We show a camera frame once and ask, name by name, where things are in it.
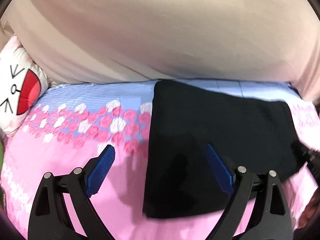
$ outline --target white pillow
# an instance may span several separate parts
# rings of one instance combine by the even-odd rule
[[[17,36],[0,52],[0,128],[15,134],[29,109],[48,88],[48,76],[25,51]]]

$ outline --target cartoon face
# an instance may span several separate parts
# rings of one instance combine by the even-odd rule
[[[13,60],[0,63],[4,75],[4,82],[0,83],[0,114],[24,114],[40,96],[40,81],[32,70],[13,64]]]

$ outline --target folded garment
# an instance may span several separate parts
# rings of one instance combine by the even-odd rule
[[[208,143],[235,166],[261,174],[275,170],[285,181],[304,163],[292,146],[296,141],[284,102],[160,81],[154,88],[143,212],[174,218],[225,208],[229,195],[206,161],[203,147]]]

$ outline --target pink bed sheet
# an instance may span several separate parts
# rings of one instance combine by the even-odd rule
[[[300,140],[309,147],[320,149],[320,121],[312,103],[295,100],[289,106]],[[8,140],[1,174],[8,217],[25,238],[32,202],[43,174],[47,171],[54,175],[70,173],[73,168],[82,167],[90,158],[99,155],[106,145],[96,139],[90,140],[89,137],[85,144],[81,139],[68,144],[65,137],[48,137],[45,129],[49,127],[44,127],[43,133],[26,129],[32,114],[16,136]],[[140,133],[143,133],[141,137],[148,137],[146,131]],[[121,143],[120,138],[113,138],[108,143],[115,146],[116,159],[99,193],[93,195],[91,201],[116,240],[201,240],[207,237],[222,211],[181,219],[147,219],[142,214],[148,161],[146,145],[137,148]],[[308,169],[303,167],[283,187],[291,210],[292,224],[296,228],[300,214],[317,185]],[[69,196],[65,197],[76,231],[84,234]],[[236,234],[245,230],[253,204],[254,201],[248,203]]]

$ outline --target red mouth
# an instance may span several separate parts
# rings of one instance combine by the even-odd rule
[[[40,92],[40,81],[36,74],[29,69],[21,88],[17,115],[24,114],[28,111],[28,109],[38,100]]]

